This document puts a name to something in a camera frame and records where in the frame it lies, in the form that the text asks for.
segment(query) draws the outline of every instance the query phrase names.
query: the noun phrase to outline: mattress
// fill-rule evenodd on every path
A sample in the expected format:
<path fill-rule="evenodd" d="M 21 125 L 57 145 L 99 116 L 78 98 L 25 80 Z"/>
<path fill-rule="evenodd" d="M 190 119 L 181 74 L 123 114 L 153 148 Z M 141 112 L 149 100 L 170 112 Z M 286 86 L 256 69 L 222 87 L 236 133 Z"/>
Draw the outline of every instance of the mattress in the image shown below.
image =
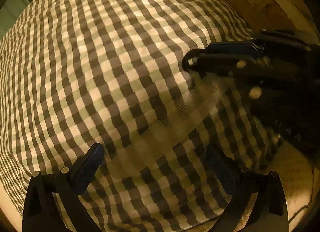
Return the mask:
<path fill-rule="evenodd" d="M 33 172 L 57 172 L 100 142 L 105 162 L 79 199 L 101 230 L 183 231 L 218 218 L 230 196 L 205 167 L 206 146 L 262 171 L 282 140 L 245 110 L 241 87 L 184 72 L 181 60 L 251 34 L 224 0 L 34 0 L 0 42 L 0 179 L 17 212 Z M 177 104 L 198 119 L 183 121 L 190 131 L 167 147 L 144 140 Z"/>

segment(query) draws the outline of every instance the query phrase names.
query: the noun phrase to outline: bed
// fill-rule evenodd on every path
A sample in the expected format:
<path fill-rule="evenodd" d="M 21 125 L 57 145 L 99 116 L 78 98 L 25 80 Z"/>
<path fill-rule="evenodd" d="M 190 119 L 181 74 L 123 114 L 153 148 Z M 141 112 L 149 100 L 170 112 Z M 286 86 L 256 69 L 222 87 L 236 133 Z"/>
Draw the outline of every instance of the bed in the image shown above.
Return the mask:
<path fill-rule="evenodd" d="M 224 0 L 33 0 L 0 42 L 0 204 L 11 224 L 21 231 L 33 172 L 56 172 L 100 142 L 106 161 L 79 198 L 102 231 L 208 231 L 230 200 L 204 163 L 218 143 L 240 166 L 279 172 L 292 230 L 317 170 L 245 110 L 241 87 L 181 68 L 190 49 L 252 34 Z M 217 86 L 190 132 L 143 157 L 136 140 L 188 107 L 188 94 L 207 101 Z"/>

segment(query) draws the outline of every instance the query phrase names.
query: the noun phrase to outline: gingham fabric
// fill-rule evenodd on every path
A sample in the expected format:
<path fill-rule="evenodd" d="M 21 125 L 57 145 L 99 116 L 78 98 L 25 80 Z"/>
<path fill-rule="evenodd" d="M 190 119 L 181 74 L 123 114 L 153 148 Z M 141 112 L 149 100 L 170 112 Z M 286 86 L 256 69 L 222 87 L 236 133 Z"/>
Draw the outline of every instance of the gingham fabric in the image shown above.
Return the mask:
<path fill-rule="evenodd" d="M 182 231 L 222 214 L 230 197 L 205 147 L 250 168 L 277 147 L 233 83 L 156 167 L 118 179 L 107 161 L 196 88 L 184 54 L 250 34 L 224 0 L 34 0 L 0 42 L 0 178 L 18 211 L 34 171 L 57 172 L 100 142 L 106 162 L 79 198 L 102 231 Z"/>

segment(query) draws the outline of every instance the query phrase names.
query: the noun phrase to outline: screw head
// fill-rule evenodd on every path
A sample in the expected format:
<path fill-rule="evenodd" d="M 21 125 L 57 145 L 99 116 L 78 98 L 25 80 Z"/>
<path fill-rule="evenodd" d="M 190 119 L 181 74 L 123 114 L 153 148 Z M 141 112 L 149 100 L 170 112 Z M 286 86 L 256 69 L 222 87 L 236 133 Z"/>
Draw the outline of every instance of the screw head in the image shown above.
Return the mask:
<path fill-rule="evenodd" d="M 33 176 L 33 177 L 37 177 L 37 176 L 39 176 L 39 174 L 40 174 L 40 171 L 35 171 L 35 172 L 32 174 L 32 176 Z"/>
<path fill-rule="evenodd" d="M 262 95 L 262 89 L 259 86 L 253 87 L 249 92 L 249 97 L 251 99 L 258 99 Z"/>
<path fill-rule="evenodd" d="M 247 62 L 245 60 L 239 60 L 237 63 L 237 68 L 244 68 L 246 66 Z"/>
<path fill-rule="evenodd" d="M 274 171 L 274 170 L 272 170 L 272 171 L 270 172 L 270 174 L 271 174 L 271 176 L 274 177 L 274 178 L 277 178 L 277 177 L 279 176 L 279 174 L 278 174 L 276 171 Z"/>
<path fill-rule="evenodd" d="M 188 64 L 189 64 L 190 66 L 196 65 L 196 64 L 197 64 L 197 60 L 198 60 L 197 57 L 193 57 L 192 59 L 189 59 L 189 60 L 188 60 Z"/>
<path fill-rule="evenodd" d="M 247 174 L 247 173 L 250 172 L 250 170 L 249 170 L 247 167 L 242 167 L 242 168 L 241 168 L 241 171 L 242 171 L 243 173 L 245 173 L 245 174 Z"/>
<path fill-rule="evenodd" d="M 66 173 L 68 173 L 69 172 L 69 168 L 68 167 L 63 167 L 61 170 L 60 170 L 60 172 L 62 173 L 62 174 L 66 174 Z"/>

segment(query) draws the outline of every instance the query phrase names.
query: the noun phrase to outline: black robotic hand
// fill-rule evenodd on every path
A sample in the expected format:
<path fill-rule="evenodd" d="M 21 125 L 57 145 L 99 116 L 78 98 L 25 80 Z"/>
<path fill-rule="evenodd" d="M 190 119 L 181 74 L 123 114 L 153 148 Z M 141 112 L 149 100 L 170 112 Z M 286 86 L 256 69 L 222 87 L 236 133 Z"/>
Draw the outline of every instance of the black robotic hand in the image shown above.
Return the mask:
<path fill-rule="evenodd" d="M 182 66 L 233 77 L 251 113 L 320 167 L 319 55 L 312 34 L 261 30 L 242 42 L 191 50 Z M 260 63 L 266 57 L 271 66 Z"/>

